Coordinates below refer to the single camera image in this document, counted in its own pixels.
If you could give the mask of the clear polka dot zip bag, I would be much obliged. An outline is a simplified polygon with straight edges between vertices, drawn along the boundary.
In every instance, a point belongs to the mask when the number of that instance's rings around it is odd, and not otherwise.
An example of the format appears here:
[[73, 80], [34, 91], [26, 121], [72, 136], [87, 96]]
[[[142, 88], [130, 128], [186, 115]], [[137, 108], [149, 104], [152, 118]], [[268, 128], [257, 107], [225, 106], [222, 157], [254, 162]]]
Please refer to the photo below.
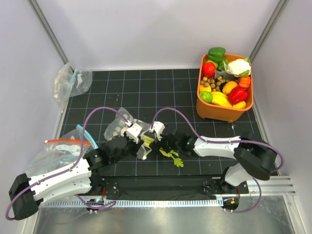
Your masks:
[[[120, 113], [123, 114], [123, 116], [125, 118], [127, 118], [131, 123], [136, 123], [138, 124], [141, 128], [142, 131], [140, 133], [140, 136], [143, 137], [143, 135], [145, 133], [148, 132], [149, 128], [150, 128], [150, 124], [143, 122], [140, 119], [136, 119], [134, 118], [125, 108], [120, 107], [118, 109], [118, 111]], [[113, 137], [115, 136], [122, 136], [124, 134], [124, 132], [127, 130], [128, 126], [126, 125], [126, 123], [124, 122], [124, 119], [116, 114], [115, 119], [107, 126], [105, 132], [104, 132], [104, 138], [109, 141], [111, 140]], [[142, 160], [146, 160], [147, 159], [147, 155], [150, 152], [150, 150], [146, 150], [145, 146], [141, 146], [140, 149], [138, 150], [137, 153], [137, 158], [138, 159], [142, 159]]]

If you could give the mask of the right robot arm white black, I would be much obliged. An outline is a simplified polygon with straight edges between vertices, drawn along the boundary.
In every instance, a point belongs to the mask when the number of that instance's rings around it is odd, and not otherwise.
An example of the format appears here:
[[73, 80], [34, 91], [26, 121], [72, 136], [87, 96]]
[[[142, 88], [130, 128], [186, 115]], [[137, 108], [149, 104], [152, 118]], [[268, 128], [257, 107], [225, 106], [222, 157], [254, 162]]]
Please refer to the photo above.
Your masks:
[[162, 133], [156, 137], [157, 147], [165, 152], [178, 151], [185, 156], [217, 156], [235, 159], [237, 164], [223, 172], [220, 188], [231, 193], [242, 182], [255, 178], [267, 181], [275, 170], [277, 150], [262, 140], [243, 134], [229, 138], [187, 136], [184, 133]]

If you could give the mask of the green celery stalk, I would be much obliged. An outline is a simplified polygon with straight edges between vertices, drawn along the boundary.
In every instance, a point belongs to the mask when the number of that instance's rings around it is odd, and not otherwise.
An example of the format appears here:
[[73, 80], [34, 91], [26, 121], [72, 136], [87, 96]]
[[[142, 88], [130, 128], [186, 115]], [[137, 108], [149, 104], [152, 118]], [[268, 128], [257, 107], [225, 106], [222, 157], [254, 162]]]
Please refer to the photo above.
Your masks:
[[162, 148], [152, 149], [151, 145], [154, 142], [154, 140], [155, 139], [153, 137], [143, 135], [143, 141], [144, 141], [143, 146], [144, 146], [144, 148], [148, 149], [143, 154], [143, 160], [146, 160], [147, 156], [150, 155], [151, 153], [160, 153], [161, 156], [171, 158], [173, 160], [175, 166], [177, 166], [179, 168], [184, 167], [183, 160], [179, 158], [178, 152], [171, 150], [170, 152], [167, 153]]

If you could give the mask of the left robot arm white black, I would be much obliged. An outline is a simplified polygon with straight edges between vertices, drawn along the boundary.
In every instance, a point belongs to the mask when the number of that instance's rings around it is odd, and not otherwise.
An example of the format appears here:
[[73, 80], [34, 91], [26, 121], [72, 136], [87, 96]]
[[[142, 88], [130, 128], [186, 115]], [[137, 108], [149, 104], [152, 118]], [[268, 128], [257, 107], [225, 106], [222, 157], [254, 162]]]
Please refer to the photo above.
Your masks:
[[33, 177], [25, 173], [18, 175], [9, 190], [6, 219], [26, 219], [44, 205], [65, 196], [100, 194], [101, 173], [128, 155], [136, 156], [143, 142], [142, 138], [115, 136], [67, 166]]

